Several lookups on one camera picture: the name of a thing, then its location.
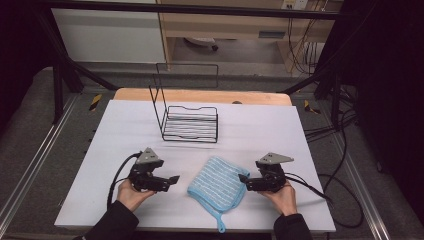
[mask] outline silver bracket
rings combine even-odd
[[[294,161],[294,158],[292,157],[287,157],[277,153],[269,152],[267,155],[263,156],[258,162],[263,164],[273,165],[273,164],[293,162],[293,161]]]
[[[144,150],[144,152],[140,155],[140,157],[137,159],[135,163],[141,164],[141,163],[150,163],[150,162],[157,162],[157,161],[159,161],[158,155],[156,155],[156,153],[151,148],[148,147],[146,148],[146,150]]]

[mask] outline handheld controller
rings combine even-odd
[[[128,176],[134,188],[137,191],[143,189],[167,192],[171,185],[176,184],[180,176],[173,176],[169,179],[153,176],[155,168],[162,167],[163,162],[151,148],[146,148],[132,166]]]
[[[239,179],[246,184],[248,191],[272,191],[278,192],[286,183],[286,176],[280,163],[293,161],[293,158],[279,155],[276,153],[268,153],[259,161],[256,166],[259,168],[261,178],[248,178],[239,174]]]

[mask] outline black sleeve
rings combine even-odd
[[[138,225],[137,217],[121,202],[115,201],[99,222],[84,236],[74,240],[121,240],[131,237]]]
[[[277,240],[312,240],[311,232],[301,214],[281,215],[274,223]]]

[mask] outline gray floor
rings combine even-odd
[[[284,71],[284,63],[276,55],[276,44],[269,42],[220,40],[219,50],[213,52],[205,47],[194,46],[180,39],[175,49],[178,62],[197,61],[216,63],[220,66],[220,90],[275,92],[291,86],[302,79],[291,77]],[[127,65],[87,64],[99,72],[105,79],[125,87],[145,87],[146,76],[140,67],[129,69]],[[89,140],[95,134],[107,100],[113,92],[101,91],[103,97],[96,111],[88,111],[93,97],[99,88],[89,80],[85,92],[78,98],[68,122],[56,139],[35,178],[26,197],[23,199],[13,220],[7,228],[7,236],[31,234],[29,239],[66,239],[66,236],[80,234],[83,231],[69,231],[54,226],[60,210],[60,202],[72,184],[79,166],[84,158],[84,151],[90,145]],[[298,107],[299,116],[305,129],[327,126],[323,114],[304,110],[304,100],[309,100],[313,108],[322,108],[328,101],[315,101],[310,94],[314,85],[292,96],[293,104]],[[15,113],[10,125],[0,138],[0,206],[3,208],[13,193],[21,176],[25,173],[38,147],[47,135],[53,119],[53,95],[51,72],[40,72],[28,92],[21,108]],[[362,176],[367,189],[378,209],[379,214],[390,234],[391,239],[424,239],[423,226],[403,198],[390,175],[378,173],[376,163],[362,134],[360,124],[346,128],[348,151]],[[333,136],[310,143],[310,150],[318,173],[331,173],[340,161],[340,152]],[[337,175],[350,185],[344,169]],[[331,212],[337,220],[354,224],[360,217],[358,207],[352,198],[337,184],[330,185],[328,194],[335,204]],[[348,229],[336,225],[337,232],[331,239],[374,239],[367,221],[356,228]]]

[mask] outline wire rack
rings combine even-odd
[[[218,66],[203,64],[157,64],[157,74],[153,76],[154,84],[149,85],[153,106],[158,120],[159,129],[164,141],[182,142],[218,142],[218,110],[215,107],[189,108],[180,105],[167,106],[164,88],[210,88],[217,86]],[[183,74],[179,67],[184,69],[207,68],[213,70],[212,76],[207,71],[194,71],[192,74]],[[172,84],[166,83],[166,79],[173,79]],[[196,86],[192,81],[207,79],[205,85],[202,82]]]

